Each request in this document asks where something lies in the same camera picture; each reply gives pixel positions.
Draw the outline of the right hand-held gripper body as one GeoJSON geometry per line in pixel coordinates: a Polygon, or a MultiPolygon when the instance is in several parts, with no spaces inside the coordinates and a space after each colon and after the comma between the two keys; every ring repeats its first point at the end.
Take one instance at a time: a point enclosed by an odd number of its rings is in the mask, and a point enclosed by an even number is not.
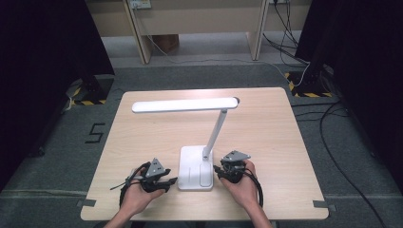
{"type": "Polygon", "coordinates": [[[246,169],[244,161],[250,158],[250,155],[237,150],[229,152],[221,159],[223,177],[232,183],[238,183],[242,179],[243,172],[246,169]]]}

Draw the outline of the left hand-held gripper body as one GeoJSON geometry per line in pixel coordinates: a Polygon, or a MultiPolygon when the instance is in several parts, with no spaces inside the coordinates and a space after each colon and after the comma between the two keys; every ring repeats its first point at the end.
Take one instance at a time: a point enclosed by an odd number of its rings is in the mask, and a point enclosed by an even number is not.
{"type": "Polygon", "coordinates": [[[165,170],[156,158],[153,161],[147,162],[144,171],[141,172],[141,186],[143,190],[151,193],[163,189],[163,181],[160,181],[160,178],[165,176],[165,170]]]}

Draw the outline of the black curtain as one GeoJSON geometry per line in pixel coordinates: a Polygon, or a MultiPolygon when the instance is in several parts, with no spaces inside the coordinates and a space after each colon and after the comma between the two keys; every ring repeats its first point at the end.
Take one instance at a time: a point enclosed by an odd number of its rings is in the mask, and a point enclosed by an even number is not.
{"type": "Polygon", "coordinates": [[[403,0],[312,0],[297,55],[322,50],[360,131],[403,190],[403,0]]]}
{"type": "Polygon", "coordinates": [[[76,80],[113,74],[86,0],[0,0],[0,191],[76,80]]]}

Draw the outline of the black stand base striped tape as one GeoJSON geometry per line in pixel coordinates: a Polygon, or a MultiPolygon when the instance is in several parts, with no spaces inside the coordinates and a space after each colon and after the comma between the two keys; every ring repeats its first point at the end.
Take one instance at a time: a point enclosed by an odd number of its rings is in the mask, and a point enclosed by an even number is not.
{"type": "Polygon", "coordinates": [[[114,77],[110,75],[78,80],[67,91],[69,105],[104,105],[113,83],[114,77]]]}
{"type": "Polygon", "coordinates": [[[307,71],[308,68],[305,68],[303,71],[285,73],[292,95],[309,98],[331,97],[331,89],[325,82],[328,72],[324,68],[312,74],[308,74],[307,71]]]}

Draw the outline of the brown cardboard box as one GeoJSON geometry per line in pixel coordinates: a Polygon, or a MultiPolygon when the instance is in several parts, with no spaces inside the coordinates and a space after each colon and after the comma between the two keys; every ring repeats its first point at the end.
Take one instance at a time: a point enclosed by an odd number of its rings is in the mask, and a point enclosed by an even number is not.
{"type": "Polygon", "coordinates": [[[179,35],[153,35],[154,43],[163,51],[170,52],[179,46],[179,35]]]}

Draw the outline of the person's right hand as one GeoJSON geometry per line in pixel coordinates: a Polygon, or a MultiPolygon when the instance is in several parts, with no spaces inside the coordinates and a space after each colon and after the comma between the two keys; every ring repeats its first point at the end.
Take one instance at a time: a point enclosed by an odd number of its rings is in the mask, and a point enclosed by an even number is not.
{"type": "Polygon", "coordinates": [[[241,206],[247,213],[260,209],[258,200],[258,189],[251,175],[256,174],[255,165],[248,160],[244,161],[246,174],[238,183],[232,183],[229,180],[221,178],[221,183],[229,191],[235,202],[241,206]]]}

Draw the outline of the white desk lamp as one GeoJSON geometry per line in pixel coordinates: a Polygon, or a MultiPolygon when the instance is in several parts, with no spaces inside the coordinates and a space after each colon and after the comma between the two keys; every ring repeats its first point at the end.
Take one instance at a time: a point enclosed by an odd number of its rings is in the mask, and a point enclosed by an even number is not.
{"type": "Polygon", "coordinates": [[[133,113],[218,110],[220,115],[207,145],[183,146],[180,153],[178,187],[183,191],[209,191],[213,187],[213,146],[227,111],[238,107],[237,97],[136,102],[133,113]]]}

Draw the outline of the white power socket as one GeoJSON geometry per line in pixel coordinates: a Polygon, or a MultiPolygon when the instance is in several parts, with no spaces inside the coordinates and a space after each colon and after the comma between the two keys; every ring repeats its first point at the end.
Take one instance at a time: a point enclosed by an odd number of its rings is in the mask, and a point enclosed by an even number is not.
{"type": "Polygon", "coordinates": [[[147,10],[151,8],[150,0],[129,0],[129,5],[134,10],[147,10]]]}

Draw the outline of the person's left hand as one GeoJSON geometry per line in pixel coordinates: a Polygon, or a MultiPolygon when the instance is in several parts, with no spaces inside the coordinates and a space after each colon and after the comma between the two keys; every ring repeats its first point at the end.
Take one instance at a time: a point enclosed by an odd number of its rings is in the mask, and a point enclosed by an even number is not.
{"type": "Polygon", "coordinates": [[[126,189],[119,213],[124,218],[131,219],[133,216],[140,214],[152,200],[164,193],[163,189],[147,193],[143,190],[139,180],[132,180],[126,189]]]}

